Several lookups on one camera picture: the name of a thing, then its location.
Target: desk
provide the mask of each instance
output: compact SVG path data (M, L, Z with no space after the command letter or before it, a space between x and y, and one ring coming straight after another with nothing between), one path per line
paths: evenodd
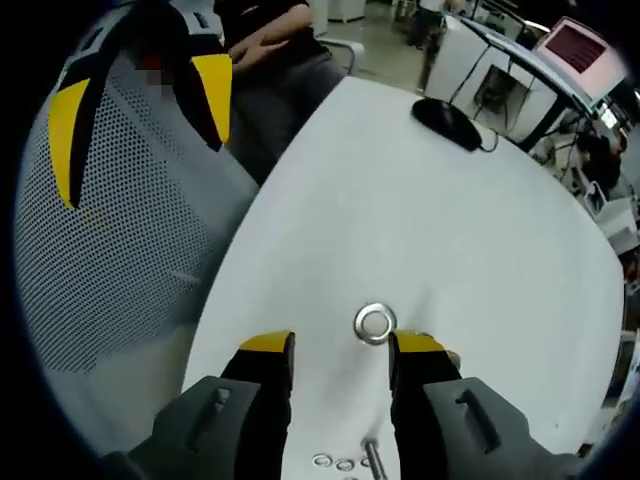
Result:
M554 452L580 446L607 390L623 284L606 239L516 146L468 153L411 117L416 99L343 80L258 194L204 308L183 388L220 374L247 338L296 331L283 479L327 478L312 456L359 460L367 433L400 478L388 350L352 329L367 302L459 353L463 376L522 410Z

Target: perforated gray panel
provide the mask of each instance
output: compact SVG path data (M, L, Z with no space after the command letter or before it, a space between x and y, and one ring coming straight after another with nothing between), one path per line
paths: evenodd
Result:
M49 369L89 372L99 357L197 321L255 194L246 173L229 167L234 161L226 153L206 150L204 158L187 158L125 67L121 62L110 75L96 113L77 210L57 195L45 115L24 154L16 212L18 287ZM234 169L233 181L221 187L224 204L201 189L194 210L191 198L198 192L185 195L194 185L176 174L194 162L211 162L196 175L210 175L209 189Z

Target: person's arm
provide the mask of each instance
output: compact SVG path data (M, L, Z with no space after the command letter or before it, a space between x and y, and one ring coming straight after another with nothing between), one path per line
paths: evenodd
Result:
M289 40L285 40L284 42L274 43L272 45L260 45L255 44L249 47L249 49L245 52L242 59L234 63L231 67L231 72L233 74L239 74L249 69L251 66L255 65L259 61L261 61L264 57L268 56L271 52L285 46Z
M299 3L291 7L285 14L267 23L248 37L240 40L229 50L231 58L241 57L252 45L271 45L286 40L300 30L310 27L311 9Z

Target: floor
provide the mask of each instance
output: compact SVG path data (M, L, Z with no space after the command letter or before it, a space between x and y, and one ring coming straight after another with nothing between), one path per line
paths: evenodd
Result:
M406 35L397 23L391 21L389 5L368 3L362 20L329 22L327 36L364 45L364 67L356 77L416 91L424 53L406 45ZM334 55L341 61L345 52L335 51Z

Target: mouse cable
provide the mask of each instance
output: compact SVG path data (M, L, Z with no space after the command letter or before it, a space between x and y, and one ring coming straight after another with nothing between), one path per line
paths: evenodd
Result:
M485 153L495 152L496 148L498 148L498 139L500 138L500 135L498 135L498 132L496 132L495 130L493 130L493 133L496 135L496 143L493 145L493 147L484 148L482 145L480 145L480 150Z
M456 90L453 92L453 95L451 95L451 98L449 99L450 104L453 104L453 101L456 99L456 97L460 93L460 90L462 90L462 87L464 87L464 84L467 83L467 80L469 80L471 75L473 75L473 72L476 70L476 67L480 63L480 60L482 60L482 57L484 57L484 55L489 51L490 48L491 48L491 45L487 45L487 47L482 51L482 53L476 60L476 63L473 64L473 67L471 67L471 70L469 70L469 73L467 73L467 76L464 77L464 80L462 80L462 83L458 85L458 88L456 88Z

